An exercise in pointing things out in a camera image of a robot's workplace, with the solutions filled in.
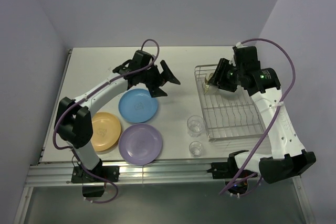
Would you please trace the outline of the flower patterned small dish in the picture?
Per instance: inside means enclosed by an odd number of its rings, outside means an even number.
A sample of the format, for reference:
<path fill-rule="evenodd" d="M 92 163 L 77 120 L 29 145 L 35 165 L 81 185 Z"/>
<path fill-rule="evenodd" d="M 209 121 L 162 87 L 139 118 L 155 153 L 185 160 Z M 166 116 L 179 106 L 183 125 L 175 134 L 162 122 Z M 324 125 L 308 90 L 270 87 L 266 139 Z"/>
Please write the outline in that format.
<path fill-rule="evenodd" d="M 210 73 L 207 73 L 206 74 L 206 76 L 205 76 L 205 78 L 204 78 L 204 82 L 205 82 L 205 84 L 208 84 L 208 82 L 209 82 L 209 80 L 212 78 L 212 76 L 213 76 L 213 72 L 210 72 Z"/>

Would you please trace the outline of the white ceramic bowl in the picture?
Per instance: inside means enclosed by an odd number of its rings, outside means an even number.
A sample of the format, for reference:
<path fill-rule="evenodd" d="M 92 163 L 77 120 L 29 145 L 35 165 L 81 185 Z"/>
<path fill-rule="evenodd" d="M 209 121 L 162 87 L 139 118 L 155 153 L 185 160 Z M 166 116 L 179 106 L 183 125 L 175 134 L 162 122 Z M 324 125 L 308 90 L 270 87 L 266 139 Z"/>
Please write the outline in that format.
<path fill-rule="evenodd" d="M 239 96 L 238 91 L 230 92 L 226 90 L 219 89 L 218 93 L 223 96 L 225 99 L 234 99 L 235 97 Z"/>

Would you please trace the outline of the brown white ceramic cup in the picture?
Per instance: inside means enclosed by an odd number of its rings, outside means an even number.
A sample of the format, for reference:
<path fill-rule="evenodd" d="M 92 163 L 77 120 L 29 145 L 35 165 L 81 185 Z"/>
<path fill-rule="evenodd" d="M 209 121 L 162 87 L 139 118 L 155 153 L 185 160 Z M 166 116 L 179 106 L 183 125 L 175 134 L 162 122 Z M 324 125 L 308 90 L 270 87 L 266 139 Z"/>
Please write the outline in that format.
<path fill-rule="evenodd" d="M 204 95 L 214 95 L 217 93 L 217 91 L 218 91 L 218 88 L 216 86 L 212 86 L 206 83 L 203 84 Z"/>

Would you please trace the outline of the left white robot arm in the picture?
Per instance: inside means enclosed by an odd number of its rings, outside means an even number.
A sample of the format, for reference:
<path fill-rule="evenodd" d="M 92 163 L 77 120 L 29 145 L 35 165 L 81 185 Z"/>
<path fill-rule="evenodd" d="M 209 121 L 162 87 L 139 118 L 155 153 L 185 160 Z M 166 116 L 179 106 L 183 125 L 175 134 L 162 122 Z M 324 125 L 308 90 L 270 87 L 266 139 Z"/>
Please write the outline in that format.
<path fill-rule="evenodd" d="M 60 100 L 52 139 L 55 142 L 59 136 L 67 142 L 67 148 L 71 149 L 89 181 L 96 182 L 102 176 L 102 160 L 91 144 L 92 117 L 114 97 L 139 83 L 147 87 L 153 98 L 167 96 L 161 89 L 167 82 L 180 84 L 164 60 L 160 62 L 162 70 L 158 70 L 157 58 L 157 55 L 137 50 L 132 59 L 115 67 L 105 81 L 90 91 L 75 99 L 64 97 Z"/>

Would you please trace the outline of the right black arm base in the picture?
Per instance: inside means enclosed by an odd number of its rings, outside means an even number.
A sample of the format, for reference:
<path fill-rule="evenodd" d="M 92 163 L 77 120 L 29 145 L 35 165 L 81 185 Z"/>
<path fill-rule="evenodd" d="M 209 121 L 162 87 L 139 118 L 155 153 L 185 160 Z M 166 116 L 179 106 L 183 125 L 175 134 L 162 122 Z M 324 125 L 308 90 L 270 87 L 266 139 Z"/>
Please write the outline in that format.
<path fill-rule="evenodd" d="M 229 162 L 212 162 L 210 169 L 206 172 L 211 173 L 212 179 L 224 179 L 225 185 L 235 176 L 239 168 L 236 165 L 229 164 Z M 247 192 L 248 182 L 244 181 L 240 184 L 233 185 L 228 192 L 233 195 L 244 194 Z"/>

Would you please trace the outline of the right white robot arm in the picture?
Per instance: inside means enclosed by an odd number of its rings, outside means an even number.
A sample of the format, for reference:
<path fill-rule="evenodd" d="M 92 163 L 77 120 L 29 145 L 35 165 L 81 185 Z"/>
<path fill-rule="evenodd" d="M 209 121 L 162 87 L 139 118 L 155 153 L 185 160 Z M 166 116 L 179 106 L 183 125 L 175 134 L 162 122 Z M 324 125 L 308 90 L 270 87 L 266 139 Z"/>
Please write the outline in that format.
<path fill-rule="evenodd" d="M 301 175 L 316 162 L 299 140 L 287 109 L 278 76 L 272 68 L 262 68 L 255 46 L 233 47 L 233 59 L 222 58 L 208 85 L 235 92 L 242 87 L 257 108 L 266 127 L 263 138 L 269 138 L 271 153 L 257 154 L 256 149 L 230 154 L 227 170 L 234 177 L 245 170 L 258 173 L 272 184 Z"/>

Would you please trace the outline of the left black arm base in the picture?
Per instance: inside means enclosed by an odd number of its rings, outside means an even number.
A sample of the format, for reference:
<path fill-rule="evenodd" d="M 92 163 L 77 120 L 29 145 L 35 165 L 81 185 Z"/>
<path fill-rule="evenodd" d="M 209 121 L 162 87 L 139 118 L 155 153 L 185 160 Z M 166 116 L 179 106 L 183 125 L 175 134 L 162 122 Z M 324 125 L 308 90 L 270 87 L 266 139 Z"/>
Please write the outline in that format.
<path fill-rule="evenodd" d="M 119 170 L 119 166 L 101 166 L 98 169 L 89 171 L 86 171 L 81 166 L 75 166 L 72 171 L 71 183 L 82 184 L 82 195 L 85 200 L 96 204 L 110 202 L 119 193 L 119 189 L 115 184 L 119 179 Z M 107 184 L 115 188 L 114 195 L 111 199 L 98 201 L 97 198 L 102 197 L 106 192 Z"/>

